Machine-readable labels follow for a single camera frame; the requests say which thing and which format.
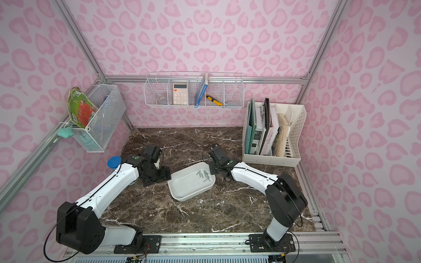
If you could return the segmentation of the beige woven fan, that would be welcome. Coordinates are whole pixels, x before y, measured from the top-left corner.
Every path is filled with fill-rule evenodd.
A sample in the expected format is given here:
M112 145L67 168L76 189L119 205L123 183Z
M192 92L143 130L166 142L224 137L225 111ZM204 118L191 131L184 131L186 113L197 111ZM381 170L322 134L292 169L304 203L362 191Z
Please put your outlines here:
M290 123L283 114L278 114L278 139L276 143L275 156L276 157L286 157L286 144L287 138L290 130Z

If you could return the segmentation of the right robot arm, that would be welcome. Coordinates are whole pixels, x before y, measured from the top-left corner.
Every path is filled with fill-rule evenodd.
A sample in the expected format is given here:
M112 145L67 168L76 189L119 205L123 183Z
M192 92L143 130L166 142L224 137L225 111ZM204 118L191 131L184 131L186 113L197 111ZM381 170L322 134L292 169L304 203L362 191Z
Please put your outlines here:
M252 245L274 251L297 219L308 206L308 201L289 174L269 174L239 160L229 159L220 147L215 147L209 155L212 174L220 174L225 179L244 183L265 195L273 218L264 233Z

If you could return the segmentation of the white plastic storage box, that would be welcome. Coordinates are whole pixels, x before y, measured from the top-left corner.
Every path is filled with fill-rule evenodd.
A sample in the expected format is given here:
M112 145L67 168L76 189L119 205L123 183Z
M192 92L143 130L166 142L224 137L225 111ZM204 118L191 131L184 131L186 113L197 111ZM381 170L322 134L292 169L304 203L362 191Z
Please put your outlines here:
M209 173L210 181L204 182L204 179L196 175L198 171L203 169ZM209 165L205 162L177 171L171 177L172 179L168 181L168 187L172 197L179 202L184 202L210 190L216 182L215 175L210 173Z

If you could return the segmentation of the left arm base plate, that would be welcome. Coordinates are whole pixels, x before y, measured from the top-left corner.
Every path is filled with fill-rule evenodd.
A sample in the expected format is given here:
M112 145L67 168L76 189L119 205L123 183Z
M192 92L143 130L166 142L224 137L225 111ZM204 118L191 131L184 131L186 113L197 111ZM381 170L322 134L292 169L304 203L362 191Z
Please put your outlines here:
M114 254L158 254L161 247L161 235L141 235L130 245L116 245Z

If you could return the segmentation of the blue book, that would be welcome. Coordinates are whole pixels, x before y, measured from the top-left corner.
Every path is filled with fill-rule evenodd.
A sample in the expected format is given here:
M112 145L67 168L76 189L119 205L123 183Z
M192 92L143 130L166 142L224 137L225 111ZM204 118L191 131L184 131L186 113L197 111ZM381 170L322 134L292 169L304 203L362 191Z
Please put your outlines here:
M207 87L208 87L208 73L205 73L203 78L202 78L202 81L201 81L201 83L198 87L198 90L195 94L195 101L194 101L195 106L200 105L200 103L202 101L202 98L206 94Z

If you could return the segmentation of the yellow utility knife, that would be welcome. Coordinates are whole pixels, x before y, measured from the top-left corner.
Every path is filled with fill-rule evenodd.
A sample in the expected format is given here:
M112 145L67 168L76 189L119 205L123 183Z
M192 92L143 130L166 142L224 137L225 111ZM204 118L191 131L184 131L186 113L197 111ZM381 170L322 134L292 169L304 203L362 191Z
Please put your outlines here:
M221 102L219 102L217 99L215 99L214 97L210 96L210 95L206 95L206 98L211 101L212 103L216 104L217 106L223 106L223 104Z

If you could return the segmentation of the green red circuit board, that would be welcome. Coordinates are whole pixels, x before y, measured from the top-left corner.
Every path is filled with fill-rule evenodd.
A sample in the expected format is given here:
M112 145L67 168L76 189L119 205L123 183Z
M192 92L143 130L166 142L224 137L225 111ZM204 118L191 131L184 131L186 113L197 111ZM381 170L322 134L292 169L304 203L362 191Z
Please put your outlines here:
M79 128L84 129L92 120L98 107L93 104L79 87L73 87L68 96L68 112L70 120Z

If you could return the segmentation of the blue lid clear jar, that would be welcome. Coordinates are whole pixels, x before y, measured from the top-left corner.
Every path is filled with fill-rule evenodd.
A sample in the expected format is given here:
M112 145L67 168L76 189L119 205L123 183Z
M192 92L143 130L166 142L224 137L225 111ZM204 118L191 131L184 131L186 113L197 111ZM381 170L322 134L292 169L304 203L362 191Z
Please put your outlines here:
M116 169L120 166L122 158L120 156L113 156L107 161L107 166L110 169Z

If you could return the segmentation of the clear tape roll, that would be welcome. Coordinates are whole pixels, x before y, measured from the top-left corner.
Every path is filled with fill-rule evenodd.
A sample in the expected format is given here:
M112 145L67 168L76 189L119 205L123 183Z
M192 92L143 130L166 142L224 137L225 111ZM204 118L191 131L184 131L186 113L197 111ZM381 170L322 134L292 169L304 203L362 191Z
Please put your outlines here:
M167 94L159 94L156 98L157 105L168 105L168 97Z

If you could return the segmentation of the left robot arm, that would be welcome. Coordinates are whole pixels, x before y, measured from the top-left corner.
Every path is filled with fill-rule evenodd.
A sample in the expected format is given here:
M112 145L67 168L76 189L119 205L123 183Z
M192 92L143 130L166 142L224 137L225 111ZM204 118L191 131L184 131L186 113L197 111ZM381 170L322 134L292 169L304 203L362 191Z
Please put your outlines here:
M104 211L120 193L137 180L143 186L169 181L170 168L160 165L162 150L148 145L139 155L113 157L113 172L77 201L63 203L57 212L56 241L83 254L99 247L113 246L115 253L139 253L147 248L140 229L131 226L104 226Z

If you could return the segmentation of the green folder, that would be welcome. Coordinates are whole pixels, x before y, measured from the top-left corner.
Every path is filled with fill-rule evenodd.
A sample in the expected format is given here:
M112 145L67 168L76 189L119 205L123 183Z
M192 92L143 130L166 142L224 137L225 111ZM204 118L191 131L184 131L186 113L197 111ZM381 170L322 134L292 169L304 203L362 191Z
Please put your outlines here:
M244 137L244 153L248 155L254 154L254 135L257 124L255 120L255 100L254 97L250 100L248 104L248 117L247 117L247 126L246 133Z

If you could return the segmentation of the white desk file organizer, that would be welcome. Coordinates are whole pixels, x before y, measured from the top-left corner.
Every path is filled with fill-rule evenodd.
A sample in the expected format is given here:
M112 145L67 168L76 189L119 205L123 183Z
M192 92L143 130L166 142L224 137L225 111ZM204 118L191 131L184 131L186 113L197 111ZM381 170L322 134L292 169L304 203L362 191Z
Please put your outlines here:
M246 163L296 167L301 161L298 141L307 112L303 105L258 103L247 105L242 135Z

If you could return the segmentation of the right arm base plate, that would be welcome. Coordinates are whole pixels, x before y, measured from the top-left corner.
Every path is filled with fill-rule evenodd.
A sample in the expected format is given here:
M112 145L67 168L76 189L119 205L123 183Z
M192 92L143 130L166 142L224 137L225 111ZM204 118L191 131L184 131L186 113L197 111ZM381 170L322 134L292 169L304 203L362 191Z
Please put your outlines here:
M296 251L296 246L290 233L286 233L279 241L272 240L267 234L264 233L250 234L244 243L249 245L252 253L291 253Z

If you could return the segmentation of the white mesh side basket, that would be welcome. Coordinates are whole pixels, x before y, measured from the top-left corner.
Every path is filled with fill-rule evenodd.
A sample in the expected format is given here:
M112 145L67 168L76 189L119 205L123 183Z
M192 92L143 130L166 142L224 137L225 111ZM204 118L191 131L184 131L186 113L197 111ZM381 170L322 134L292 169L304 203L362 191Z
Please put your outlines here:
M104 152L126 110L118 86L100 84L87 95L98 111L84 129L71 121L73 138L87 152Z

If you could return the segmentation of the teal rubber toy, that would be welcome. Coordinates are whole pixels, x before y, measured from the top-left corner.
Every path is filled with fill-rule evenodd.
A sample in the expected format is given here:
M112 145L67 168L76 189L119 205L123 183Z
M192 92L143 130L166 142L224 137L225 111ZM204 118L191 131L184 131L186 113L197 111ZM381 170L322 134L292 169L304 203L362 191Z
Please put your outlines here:
M65 139L73 137L74 136L73 128L72 127L60 128L58 130L57 136L65 138Z

